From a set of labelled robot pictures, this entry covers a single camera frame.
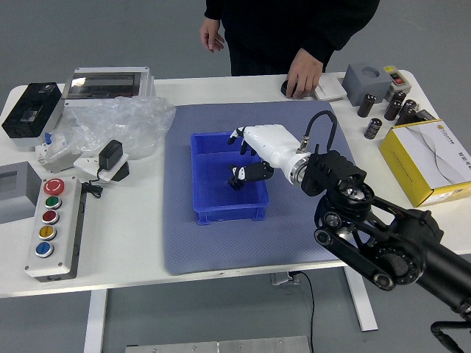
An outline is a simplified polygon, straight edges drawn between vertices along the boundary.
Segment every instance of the cardboard box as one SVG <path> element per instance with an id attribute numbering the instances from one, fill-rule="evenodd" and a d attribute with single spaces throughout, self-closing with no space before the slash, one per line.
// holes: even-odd
<path id="1" fill-rule="evenodd" d="M 471 195 L 471 156 L 441 120 L 393 127 L 380 152 L 414 207 Z"/>

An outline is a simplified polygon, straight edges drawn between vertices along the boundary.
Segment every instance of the clear plastic bag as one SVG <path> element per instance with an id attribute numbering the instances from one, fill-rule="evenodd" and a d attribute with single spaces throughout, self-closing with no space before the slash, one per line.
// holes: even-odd
<path id="1" fill-rule="evenodd" d="M 130 160 L 151 155 L 174 120 L 176 108 L 164 98 L 118 97 L 92 107 L 65 107 L 52 131 L 48 163 L 72 153 L 100 151 L 112 140 L 123 144 Z"/>

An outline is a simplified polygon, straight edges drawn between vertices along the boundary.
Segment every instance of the white robotic hand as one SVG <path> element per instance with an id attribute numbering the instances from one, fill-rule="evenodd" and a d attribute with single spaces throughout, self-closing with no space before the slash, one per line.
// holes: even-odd
<path id="1" fill-rule="evenodd" d="M 265 166 L 268 164 L 268 167 L 280 168 L 291 184 L 301 184 L 305 167 L 311 155 L 303 148 L 305 147 L 305 140 L 300 144 L 283 125 L 279 124 L 240 127 L 234 130 L 228 143 L 234 143 L 237 138 L 244 139 L 241 154 L 245 154 L 247 147 L 250 146 L 252 155 L 258 153 L 265 161 Z M 249 175 L 249 167 L 250 165 L 241 168 L 231 166 L 234 178 L 242 182 L 254 181 L 257 177 Z M 261 176 L 257 180 L 263 179 L 268 178 L 265 175 L 265 177 Z"/>

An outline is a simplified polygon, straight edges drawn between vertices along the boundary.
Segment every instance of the gray floor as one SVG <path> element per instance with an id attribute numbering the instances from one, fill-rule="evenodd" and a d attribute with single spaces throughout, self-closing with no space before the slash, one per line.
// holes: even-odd
<path id="1" fill-rule="evenodd" d="M 156 78 L 228 76 L 227 50 L 209 54 L 199 44 L 204 7 L 203 0 L 3 0 L 0 105 L 15 86 L 64 82 L 78 66 L 148 65 Z M 471 151 L 470 17 L 469 0 L 383 0 L 327 70 L 368 60 L 409 70 Z M 367 283 L 380 330 L 361 333 L 343 271 L 308 274 L 316 352 L 444 352 L 428 327 L 456 316 L 419 286 L 384 293 Z M 89 298 L 84 292 L 0 299 L 0 352 L 81 352 Z M 127 344 L 308 335 L 309 311 L 306 281 L 273 288 L 268 275 L 110 290 L 103 352 L 123 352 Z M 471 346 L 468 332 L 453 335 Z"/>

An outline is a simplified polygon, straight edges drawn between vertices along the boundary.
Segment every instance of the red button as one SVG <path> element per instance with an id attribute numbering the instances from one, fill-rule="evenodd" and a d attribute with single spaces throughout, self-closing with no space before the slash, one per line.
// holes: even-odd
<path id="1" fill-rule="evenodd" d="M 44 224 L 55 224 L 57 221 L 59 221 L 59 215 L 56 211 L 50 210 L 43 214 Z"/>
<path id="2" fill-rule="evenodd" d="M 64 181 L 59 178 L 49 179 L 46 184 L 44 184 L 43 190 L 45 193 L 51 196 L 60 195 L 64 191 Z"/>

